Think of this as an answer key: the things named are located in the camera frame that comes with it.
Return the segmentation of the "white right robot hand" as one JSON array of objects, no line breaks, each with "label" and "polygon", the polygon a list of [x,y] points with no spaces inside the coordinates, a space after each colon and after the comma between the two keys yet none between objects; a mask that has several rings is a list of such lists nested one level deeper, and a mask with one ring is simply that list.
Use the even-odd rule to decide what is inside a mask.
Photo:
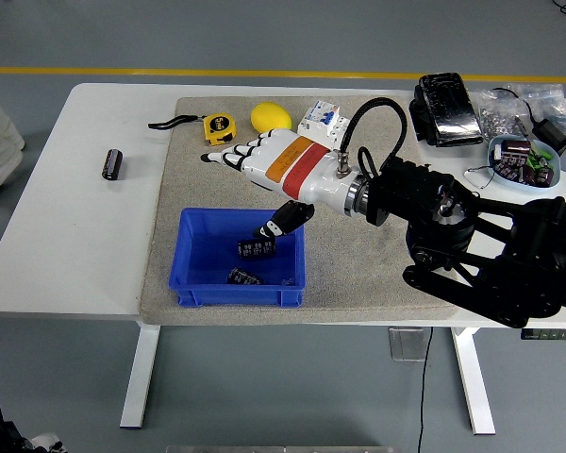
[{"label": "white right robot hand", "polygon": [[236,170],[259,187],[288,199],[271,219],[254,230],[257,238],[291,233],[314,215],[316,204],[351,214],[349,193],[358,170],[337,177],[337,153],[291,130],[275,128],[249,143],[204,154],[201,160]]}]

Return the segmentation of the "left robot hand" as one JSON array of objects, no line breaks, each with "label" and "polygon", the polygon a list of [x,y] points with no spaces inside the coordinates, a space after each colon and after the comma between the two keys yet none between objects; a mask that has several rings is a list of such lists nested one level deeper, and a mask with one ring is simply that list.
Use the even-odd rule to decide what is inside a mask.
[{"label": "left robot hand", "polygon": [[33,452],[41,453],[67,453],[62,440],[54,432],[46,432],[28,440]]}]

